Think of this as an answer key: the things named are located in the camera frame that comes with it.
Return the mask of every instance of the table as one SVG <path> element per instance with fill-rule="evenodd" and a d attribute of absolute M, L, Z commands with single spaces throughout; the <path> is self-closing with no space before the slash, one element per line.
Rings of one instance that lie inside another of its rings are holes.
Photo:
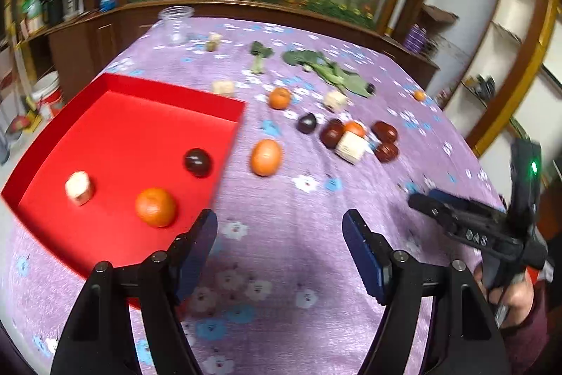
<path fill-rule="evenodd" d="M 355 374 L 382 308 L 365 293 L 342 238 L 344 212 L 357 208 L 372 231 L 420 261 L 460 258 L 473 268 L 477 253 L 452 243 L 431 219 L 409 209 L 407 195 L 438 187 L 500 206 L 497 193 L 436 104 L 412 97 L 418 86 L 391 58 L 273 24 L 224 18 L 193 18 L 191 24 L 190 43 L 168 47 L 157 23 L 104 71 L 201 90 L 231 79 L 236 97 L 248 102 L 214 203 L 218 237 L 199 286 L 183 305 L 182 326 L 194 354 L 212 375 Z M 204 50 L 210 33 L 223 35 L 214 53 Z M 275 51 L 260 76 L 248 70 L 254 40 Z M 375 97 L 351 95 L 348 110 L 338 117 L 366 126 L 381 119 L 397 127 L 397 160 L 381 164 L 367 154 L 353 166 L 325 149 L 317 133 L 307 136 L 294 128 L 306 112 L 320 123 L 333 117 L 321 105 L 333 87 L 281 59 L 283 51 L 300 48 L 322 51 L 375 84 Z M 289 109 L 268 106 L 275 86 L 293 92 Z M 253 145 L 265 137 L 276 138 L 285 155 L 279 172 L 267 178 L 248 168 Z M 41 354 L 47 371 L 83 279 L 17 222 L 11 246 L 3 293 L 14 326 Z M 430 312 L 425 299 L 408 374 L 418 373 Z M 131 320 L 143 371 L 153 374 L 137 310 Z"/>

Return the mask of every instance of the maroon sleeve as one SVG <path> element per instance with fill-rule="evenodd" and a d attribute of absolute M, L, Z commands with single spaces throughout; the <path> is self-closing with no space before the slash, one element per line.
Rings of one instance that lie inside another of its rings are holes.
<path fill-rule="evenodd" d="M 511 373 L 522 375 L 538 358 L 548 341 L 544 282 L 535 285 L 535 301 L 525 321 L 518 326 L 501 329 Z"/>

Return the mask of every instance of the leafy green vegetable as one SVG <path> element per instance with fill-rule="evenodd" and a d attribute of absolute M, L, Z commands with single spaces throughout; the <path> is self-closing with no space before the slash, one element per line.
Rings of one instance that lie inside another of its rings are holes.
<path fill-rule="evenodd" d="M 252 73 L 258 75 L 263 73 L 263 60 L 269 58 L 273 54 L 273 49 L 263 46 L 261 42 L 255 41 L 252 42 L 249 52 L 255 56 L 250 70 Z"/>
<path fill-rule="evenodd" d="M 337 62 L 329 61 L 319 51 L 286 51 L 282 58 L 288 65 L 301 65 L 305 72 L 314 70 L 322 80 L 344 94 L 347 90 L 365 98 L 371 96 L 367 92 L 367 82 L 357 72 L 342 69 Z"/>

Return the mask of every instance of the clear plastic jar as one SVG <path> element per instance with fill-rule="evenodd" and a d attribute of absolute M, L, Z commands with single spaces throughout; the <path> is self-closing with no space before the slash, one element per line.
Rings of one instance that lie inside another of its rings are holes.
<path fill-rule="evenodd" d="M 183 45 L 189 39 L 189 19 L 193 16 L 193 8 L 185 5 L 167 7 L 158 14 L 162 20 L 164 35 L 169 45 Z"/>

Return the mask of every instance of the person's arm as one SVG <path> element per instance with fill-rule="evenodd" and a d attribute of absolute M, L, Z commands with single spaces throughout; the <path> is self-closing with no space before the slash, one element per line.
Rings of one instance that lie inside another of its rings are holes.
<path fill-rule="evenodd" d="M 474 270 L 474 279 L 488 301 L 497 304 L 503 288 L 487 293 L 482 284 L 481 264 Z M 511 373 L 522 375 L 537 360 L 548 341 L 543 284 L 541 282 L 533 287 L 529 274 L 525 272 L 524 281 L 511 285 L 501 302 L 510 308 L 500 331 L 511 363 Z"/>

